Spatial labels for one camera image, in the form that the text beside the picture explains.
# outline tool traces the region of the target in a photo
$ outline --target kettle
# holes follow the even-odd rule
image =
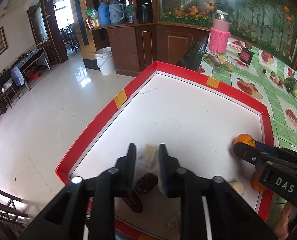
[[[109,6],[105,2],[101,2],[99,8],[100,26],[111,25]]]
[[[109,3],[111,24],[117,25],[124,22],[125,19],[125,4],[119,0],[111,0]]]

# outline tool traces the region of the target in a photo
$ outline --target wall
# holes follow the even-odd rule
[[[13,9],[0,18],[0,28],[4,27],[8,49],[0,55],[0,72],[17,57],[35,47],[28,15],[24,9]]]

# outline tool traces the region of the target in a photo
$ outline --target orange fruit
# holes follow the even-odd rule
[[[252,176],[251,185],[254,190],[257,192],[264,192],[267,191],[267,187],[265,187],[263,184],[258,182],[260,177],[260,173],[258,171],[255,171],[255,173]]]
[[[251,146],[255,147],[254,138],[251,135],[246,134],[246,133],[242,133],[239,136],[237,136],[235,141],[234,141],[234,144],[237,143],[237,142],[243,142],[243,143],[246,143],[248,145],[251,145]]]

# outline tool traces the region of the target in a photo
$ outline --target bright window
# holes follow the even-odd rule
[[[54,7],[57,26],[59,29],[74,23],[70,0],[61,0]]]

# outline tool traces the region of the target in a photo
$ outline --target cabinet door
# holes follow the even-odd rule
[[[136,76],[140,72],[134,27],[108,29],[117,74]]]
[[[140,25],[135,30],[140,70],[143,71],[157,60],[156,25]]]
[[[209,31],[183,26],[157,25],[157,60],[176,64],[194,42],[208,37]]]

